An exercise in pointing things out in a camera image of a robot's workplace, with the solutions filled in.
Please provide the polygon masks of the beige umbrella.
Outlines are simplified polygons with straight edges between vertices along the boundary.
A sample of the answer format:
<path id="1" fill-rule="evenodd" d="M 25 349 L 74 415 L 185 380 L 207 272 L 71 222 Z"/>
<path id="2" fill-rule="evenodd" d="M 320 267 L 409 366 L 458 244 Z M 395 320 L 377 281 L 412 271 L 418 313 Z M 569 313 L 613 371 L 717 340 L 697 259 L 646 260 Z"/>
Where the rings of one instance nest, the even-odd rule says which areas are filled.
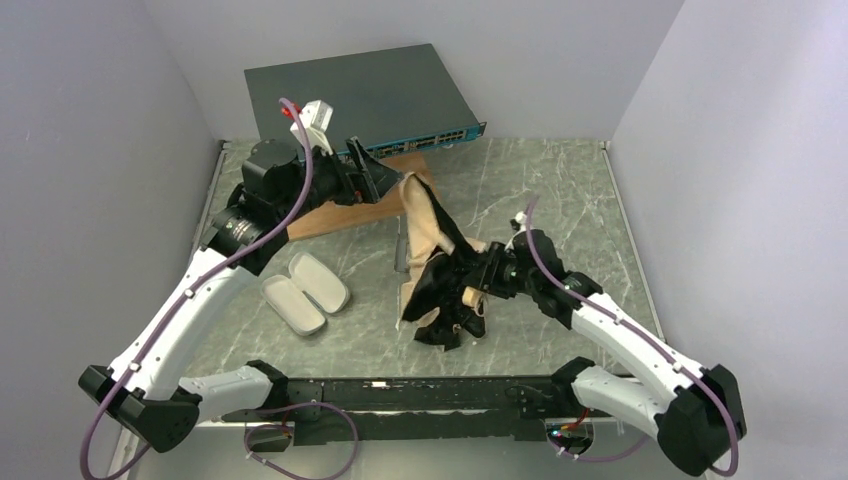
<path id="1" fill-rule="evenodd" d="M 407 221 L 409 279 L 399 292 L 399 320 L 416 325 L 414 340 L 445 352 L 461 333 L 486 333 L 486 294 L 463 284 L 486 244 L 465 236 L 427 180 L 408 174 L 399 184 Z"/>

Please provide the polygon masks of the beige umbrella case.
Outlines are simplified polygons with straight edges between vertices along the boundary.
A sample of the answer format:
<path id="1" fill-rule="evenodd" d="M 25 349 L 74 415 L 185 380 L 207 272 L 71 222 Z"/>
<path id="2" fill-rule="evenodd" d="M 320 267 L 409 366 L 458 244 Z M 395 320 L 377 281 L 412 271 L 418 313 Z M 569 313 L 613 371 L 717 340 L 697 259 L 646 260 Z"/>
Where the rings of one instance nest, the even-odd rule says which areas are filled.
<path id="1" fill-rule="evenodd" d="M 341 311 L 351 297 L 341 278 L 308 252 L 291 258 L 287 274 L 264 280 L 260 293 L 299 336 L 317 333 L 325 326 L 326 315 Z"/>

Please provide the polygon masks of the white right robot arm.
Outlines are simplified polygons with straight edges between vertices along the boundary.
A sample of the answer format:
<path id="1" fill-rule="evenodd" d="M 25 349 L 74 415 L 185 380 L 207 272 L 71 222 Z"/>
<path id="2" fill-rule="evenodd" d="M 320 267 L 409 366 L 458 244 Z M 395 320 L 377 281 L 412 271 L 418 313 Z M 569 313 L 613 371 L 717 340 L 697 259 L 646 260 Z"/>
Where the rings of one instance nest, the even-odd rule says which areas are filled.
<path id="1" fill-rule="evenodd" d="M 737 473 L 747 426 L 735 375 L 661 342 L 597 282 L 563 270 L 542 231 L 521 231 L 507 245 L 492 243 L 464 282 L 503 299 L 532 297 L 545 315 L 602 347 L 631 376 L 625 380 L 574 359 L 552 377 L 566 401 L 638 429 L 690 476 Z"/>

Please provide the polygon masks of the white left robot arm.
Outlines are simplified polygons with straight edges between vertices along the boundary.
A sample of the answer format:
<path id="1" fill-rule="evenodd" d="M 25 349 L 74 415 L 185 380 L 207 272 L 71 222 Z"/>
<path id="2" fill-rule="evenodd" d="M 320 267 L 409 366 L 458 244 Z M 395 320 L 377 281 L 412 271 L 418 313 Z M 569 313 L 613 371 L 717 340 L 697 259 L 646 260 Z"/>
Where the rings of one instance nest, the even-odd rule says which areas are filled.
<path id="1" fill-rule="evenodd" d="M 261 360 L 202 378 L 185 371 L 229 303 L 288 243 L 292 222 L 328 202 L 376 204 L 403 180 L 358 139 L 347 148 L 342 156 L 276 140 L 255 144 L 241 182 L 156 317 L 109 365 L 82 373 L 82 390 L 153 450 L 174 449 L 212 418 L 288 403 L 287 377 Z"/>

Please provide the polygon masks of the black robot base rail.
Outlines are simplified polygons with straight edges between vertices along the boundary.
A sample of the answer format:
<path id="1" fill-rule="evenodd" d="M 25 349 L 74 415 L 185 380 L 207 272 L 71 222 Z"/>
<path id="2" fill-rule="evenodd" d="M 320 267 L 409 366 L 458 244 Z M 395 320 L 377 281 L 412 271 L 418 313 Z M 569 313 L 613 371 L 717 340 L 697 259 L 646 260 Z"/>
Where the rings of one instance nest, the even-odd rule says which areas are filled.
<path id="1" fill-rule="evenodd" d="M 592 414 L 545 375 L 292 378 L 284 400 L 224 415 L 228 423 L 285 421 L 297 446 L 349 440 L 511 438 L 542 441 Z"/>

